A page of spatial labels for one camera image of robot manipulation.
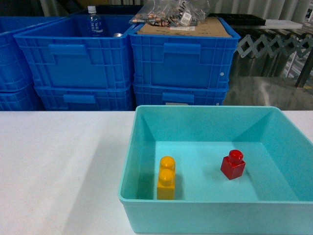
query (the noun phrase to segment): clear plastic bag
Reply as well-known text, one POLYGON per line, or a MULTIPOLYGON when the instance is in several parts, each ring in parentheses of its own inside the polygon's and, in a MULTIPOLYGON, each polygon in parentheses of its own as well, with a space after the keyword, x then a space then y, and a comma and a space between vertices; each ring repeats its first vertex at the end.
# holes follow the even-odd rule
POLYGON ((209 11, 209 0, 149 0, 130 23, 162 27, 197 26, 209 11))
POLYGON ((148 0, 130 20, 131 24, 148 23, 153 26, 167 26, 166 19, 172 15, 170 0, 148 0))

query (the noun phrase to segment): yellow 2-stud block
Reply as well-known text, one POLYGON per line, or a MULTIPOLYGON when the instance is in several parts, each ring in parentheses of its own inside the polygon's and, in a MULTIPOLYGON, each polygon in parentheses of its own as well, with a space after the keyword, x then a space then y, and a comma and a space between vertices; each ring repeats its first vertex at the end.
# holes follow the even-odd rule
POLYGON ((175 160, 165 156, 160 161, 157 181, 157 199, 173 200, 175 196, 175 160))

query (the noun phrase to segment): bottle cap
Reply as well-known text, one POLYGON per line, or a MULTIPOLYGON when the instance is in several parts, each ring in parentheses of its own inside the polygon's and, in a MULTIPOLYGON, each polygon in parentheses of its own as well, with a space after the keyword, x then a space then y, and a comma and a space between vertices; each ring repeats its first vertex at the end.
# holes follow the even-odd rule
POLYGON ((97 13, 96 6, 88 6, 88 13, 97 13))

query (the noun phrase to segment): crate label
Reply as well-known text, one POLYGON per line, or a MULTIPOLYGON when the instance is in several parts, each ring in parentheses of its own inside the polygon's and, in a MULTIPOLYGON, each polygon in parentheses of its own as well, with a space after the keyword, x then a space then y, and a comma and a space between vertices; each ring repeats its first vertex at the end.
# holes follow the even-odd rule
POLYGON ((169 102, 166 102, 165 105, 189 105, 189 104, 186 104, 186 103, 169 103, 169 102))
POLYGON ((196 28, 194 26, 189 27, 170 27, 171 30, 183 30, 183 31, 195 31, 196 28))
POLYGON ((190 21, 191 21, 191 15, 185 12, 180 20, 180 23, 183 25, 189 25, 190 21))

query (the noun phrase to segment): red toy block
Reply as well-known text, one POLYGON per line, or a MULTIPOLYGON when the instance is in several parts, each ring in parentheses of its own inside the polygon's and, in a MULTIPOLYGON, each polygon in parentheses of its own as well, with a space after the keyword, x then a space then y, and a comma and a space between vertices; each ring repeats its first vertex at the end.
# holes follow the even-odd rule
POLYGON ((231 150, 229 155, 223 158, 221 171, 229 180, 242 176, 246 165, 243 158, 243 153, 236 149, 231 150))

